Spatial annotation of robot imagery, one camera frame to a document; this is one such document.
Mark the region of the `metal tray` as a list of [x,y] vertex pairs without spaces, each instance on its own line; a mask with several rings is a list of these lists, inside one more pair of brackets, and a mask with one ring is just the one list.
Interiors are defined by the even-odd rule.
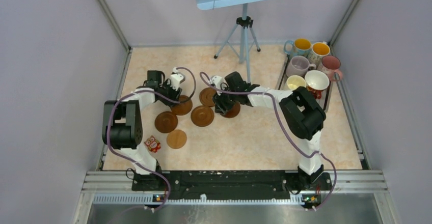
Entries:
[[[277,90],[283,89],[284,86],[286,85],[287,75],[285,73],[285,70],[288,67],[289,62],[290,62],[289,55],[286,54],[285,59],[284,59],[284,63],[282,66],[282,70],[281,70],[281,73],[279,75],[278,81],[276,83],[276,87],[275,87],[275,89],[277,89]],[[333,83],[330,82],[330,85],[328,86],[328,88],[322,92],[322,97],[320,99],[316,99],[318,104],[322,107],[322,109],[325,112],[327,112],[329,110],[332,85],[333,85]]]

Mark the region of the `pink mug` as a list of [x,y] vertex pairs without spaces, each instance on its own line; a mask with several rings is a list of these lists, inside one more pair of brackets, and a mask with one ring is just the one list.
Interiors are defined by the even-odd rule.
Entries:
[[317,69],[323,72],[330,81],[338,82],[343,79],[343,73],[340,71],[340,67],[341,61],[335,56],[328,55],[322,58]]

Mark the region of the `light wooden coaster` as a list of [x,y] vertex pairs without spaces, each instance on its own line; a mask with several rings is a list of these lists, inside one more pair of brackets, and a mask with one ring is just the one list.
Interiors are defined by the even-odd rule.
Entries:
[[180,149],[187,142],[187,135],[182,130],[173,130],[167,135],[167,145],[172,149]]

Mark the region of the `dark wooden coaster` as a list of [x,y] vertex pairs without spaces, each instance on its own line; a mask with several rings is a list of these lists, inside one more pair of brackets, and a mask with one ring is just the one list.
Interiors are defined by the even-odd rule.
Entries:
[[191,121],[198,127],[209,126],[214,120],[213,110],[205,105],[195,107],[191,112]]
[[216,90],[207,87],[200,92],[199,100],[204,106],[214,107],[215,103],[213,101],[213,96],[216,94]]
[[161,133],[170,133],[176,129],[178,125],[177,116],[171,111],[160,113],[154,121],[154,126]]
[[171,112],[178,116],[184,116],[192,110],[193,102],[186,95],[180,95],[179,101],[181,103],[172,107]]
[[239,114],[240,109],[241,109],[241,104],[239,102],[236,102],[234,106],[228,112],[226,112],[226,114],[222,116],[228,119],[234,118]]

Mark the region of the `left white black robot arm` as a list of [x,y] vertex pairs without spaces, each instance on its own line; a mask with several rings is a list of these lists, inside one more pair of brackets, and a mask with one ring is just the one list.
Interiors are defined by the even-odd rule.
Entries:
[[130,161],[135,173],[145,176],[144,184],[151,190],[161,188],[164,180],[157,172],[157,160],[144,144],[141,111],[157,101],[168,107],[178,105],[184,81],[185,76],[177,69],[168,77],[162,71],[150,70],[141,86],[103,106],[103,142],[113,154]]

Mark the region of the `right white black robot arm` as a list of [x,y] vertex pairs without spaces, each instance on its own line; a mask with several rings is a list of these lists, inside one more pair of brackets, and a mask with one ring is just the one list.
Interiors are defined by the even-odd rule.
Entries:
[[226,115],[237,103],[274,109],[283,133],[301,155],[298,166],[300,186],[313,189],[319,183],[323,173],[320,137],[326,113],[305,87],[294,91],[271,89],[246,82],[236,71],[225,77],[200,76],[216,91],[212,100],[215,112],[220,115]]

